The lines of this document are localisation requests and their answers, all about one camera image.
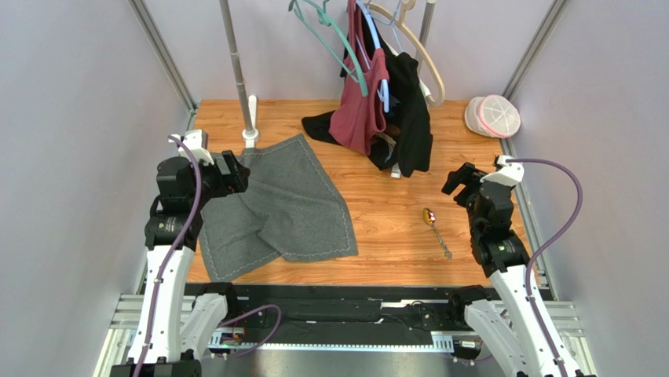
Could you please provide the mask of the grey cloth napkin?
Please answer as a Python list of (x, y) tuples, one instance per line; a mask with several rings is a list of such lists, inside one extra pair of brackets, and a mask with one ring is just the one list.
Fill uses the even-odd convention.
[(320, 262), (358, 255), (349, 208), (301, 134), (239, 156), (247, 190), (202, 209), (199, 246), (208, 277), (229, 282), (283, 258)]

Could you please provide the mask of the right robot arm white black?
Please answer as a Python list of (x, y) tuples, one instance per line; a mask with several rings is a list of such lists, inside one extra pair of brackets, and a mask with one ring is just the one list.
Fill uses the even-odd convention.
[(448, 174), (441, 191), (453, 195), (466, 209), (472, 255), (491, 281), (510, 320), (495, 308), (481, 286), (461, 287), (449, 303), (453, 319), (473, 329), (507, 376), (583, 376), (585, 373), (562, 342), (539, 293), (533, 266), (538, 257), (576, 220), (583, 204), (583, 189), (571, 217), (543, 246), (528, 253), (512, 230), (512, 191), (522, 182), (526, 159), (496, 156), (495, 171), (486, 173), (464, 163)]

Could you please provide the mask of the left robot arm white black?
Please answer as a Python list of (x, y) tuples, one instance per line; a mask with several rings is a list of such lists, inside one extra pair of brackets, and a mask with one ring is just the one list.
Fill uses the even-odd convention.
[(144, 227), (147, 276), (137, 335), (113, 376), (200, 376), (217, 325), (236, 306), (230, 283), (207, 284), (184, 318), (185, 285), (212, 199), (247, 190), (250, 171), (230, 151), (172, 157), (157, 166), (159, 194)]

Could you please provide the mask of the iridescent gold spoon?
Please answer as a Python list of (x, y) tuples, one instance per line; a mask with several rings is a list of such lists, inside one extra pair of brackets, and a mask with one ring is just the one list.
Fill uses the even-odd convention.
[(423, 218), (423, 221), (433, 230), (433, 232), (434, 232), (434, 234), (435, 234), (435, 236), (438, 240), (438, 243), (440, 244), (441, 249), (444, 252), (444, 256), (446, 257), (446, 259), (452, 259), (453, 255), (450, 252), (450, 250), (448, 249), (446, 243), (444, 242), (443, 237), (441, 236), (441, 234), (439, 233), (439, 231), (438, 231), (438, 229), (435, 225), (435, 223), (436, 223), (435, 214), (431, 211), (431, 209), (429, 209), (427, 207), (424, 207), (423, 210), (422, 210), (422, 218)]

